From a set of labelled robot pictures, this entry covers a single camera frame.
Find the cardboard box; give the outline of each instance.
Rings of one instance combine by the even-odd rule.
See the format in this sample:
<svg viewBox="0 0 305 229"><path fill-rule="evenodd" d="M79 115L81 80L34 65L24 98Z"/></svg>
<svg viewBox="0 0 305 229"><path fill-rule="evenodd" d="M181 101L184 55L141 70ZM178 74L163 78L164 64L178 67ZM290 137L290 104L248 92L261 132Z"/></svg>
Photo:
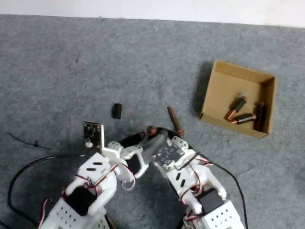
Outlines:
<svg viewBox="0 0 305 229"><path fill-rule="evenodd" d="M247 103L235 116L254 113L258 102L266 104L266 120L261 132L253 129L253 122L235 125L224 119L231 103L241 94L246 96ZM273 75L228 62L215 61L200 120L253 137L266 137L272 131L275 94L276 78Z"/></svg>

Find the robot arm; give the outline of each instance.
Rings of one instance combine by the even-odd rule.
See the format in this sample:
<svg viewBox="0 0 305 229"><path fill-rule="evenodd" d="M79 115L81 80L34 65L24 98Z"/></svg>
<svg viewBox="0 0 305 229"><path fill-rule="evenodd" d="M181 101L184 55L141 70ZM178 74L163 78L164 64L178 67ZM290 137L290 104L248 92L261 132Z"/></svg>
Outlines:
<svg viewBox="0 0 305 229"><path fill-rule="evenodd" d="M94 154L79 168L41 229L113 228L104 206L114 196L117 180L135 182L145 173L150 162L145 159L147 154L171 183L179 200L188 206L183 218L185 228L244 229L208 162L196 156L186 141L160 133L154 144L147 144L147 139L141 137L135 145L110 142L105 147L103 126L101 131L101 154Z"/></svg>

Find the battery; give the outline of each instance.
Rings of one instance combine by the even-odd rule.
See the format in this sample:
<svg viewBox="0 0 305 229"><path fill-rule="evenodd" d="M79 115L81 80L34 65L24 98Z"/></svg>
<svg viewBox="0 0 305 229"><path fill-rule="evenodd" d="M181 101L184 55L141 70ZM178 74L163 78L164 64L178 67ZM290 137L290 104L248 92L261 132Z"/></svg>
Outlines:
<svg viewBox="0 0 305 229"><path fill-rule="evenodd" d="M242 114L242 115L236 117L234 120L231 121L231 123L242 124L242 123L254 121L255 119L256 119L256 115L248 113L248 114Z"/></svg>
<svg viewBox="0 0 305 229"><path fill-rule="evenodd" d="M231 120L231 118L233 117L233 115L237 112L239 112L239 110L243 107L243 105L247 102L247 98L242 96L240 98L238 98L236 100L235 103L233 103L233 105L231 106L231 110L228 112L228 114L226 115L226 120Z"/></svg>
<svg viewBox="0 0 305 229"><path fill-rule="evenodd" d="M114 119L121 119L122 104L114 104L112 107L112 117Z"/></svg>
<svg viewBox="0 0 305 229"><path fill-rule="evenodd" d="M266 104L261 102L256 107L256 121L254 130L261 131L266 119Z"/></svg>

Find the black cylinder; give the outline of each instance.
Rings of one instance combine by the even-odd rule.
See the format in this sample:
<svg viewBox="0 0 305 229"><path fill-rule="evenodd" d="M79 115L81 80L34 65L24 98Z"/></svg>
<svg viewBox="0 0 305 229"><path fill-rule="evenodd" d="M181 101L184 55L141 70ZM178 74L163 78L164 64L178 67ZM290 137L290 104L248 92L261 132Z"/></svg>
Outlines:
<svg viewBox="0 0 305 229"><path fill-rule="evenodd" d="M261 131L266 119L266 105L259 103L256 108L256 121L254 124L254 130Z"/></svg>
<svg viewBox="0 0 305 229"><path fill-rule="evenodd" d="M266 105L259 103L256 108L256 119L257 121L263 121L266 116Z"/></svg>
<svg viewBox="0 0 305 229"><path fill-rule="evenodd" d="M235 120L237 120L237 124L242 124L253 121L255 118L256 118L255 115L249 113L249 114L242 114L236 117Z"/></svg>
<svg viewBox="0 0 305 229"><path fill-rule="evenodd" d="M122 104L114 104L112 107L112 117L115 119L121 119Z"/></svg>
<svg viewBox="0 0 305 229"><path fill-rule="evenodd" d="M246 97L242 96L240 97L238 100L236 100L236 102L232 105L232 110L235 110L236 112L238 112L243 105L247 102Z"/></svg>

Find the copper-top battery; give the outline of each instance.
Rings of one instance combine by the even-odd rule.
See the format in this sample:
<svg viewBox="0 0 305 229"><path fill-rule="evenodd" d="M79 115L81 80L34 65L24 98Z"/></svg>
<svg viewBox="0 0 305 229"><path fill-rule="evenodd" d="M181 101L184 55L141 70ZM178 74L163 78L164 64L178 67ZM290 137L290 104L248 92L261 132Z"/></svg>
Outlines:
<svg viewBox="0 0 305 229"><path fill-rule="evenodd" d="M226 115L226 120L231 120L231 118L233 117L233 115L237 112L239 112L239 110L243 107L243 105L247 102L247 98L242 96L239 99L236 100L235 103L233 103L233 105L231 106L231 110L228 112L228 114Z"/></svg>
<svg viewBox="0 0 305 229"><path fill-rule="evenodd" d="M238 117L236 117L234 120L231 121L233 124L242 124L242 123L247 123L250 121L254 121L256 119L256 115L254 114L242 114Z"/></svg>

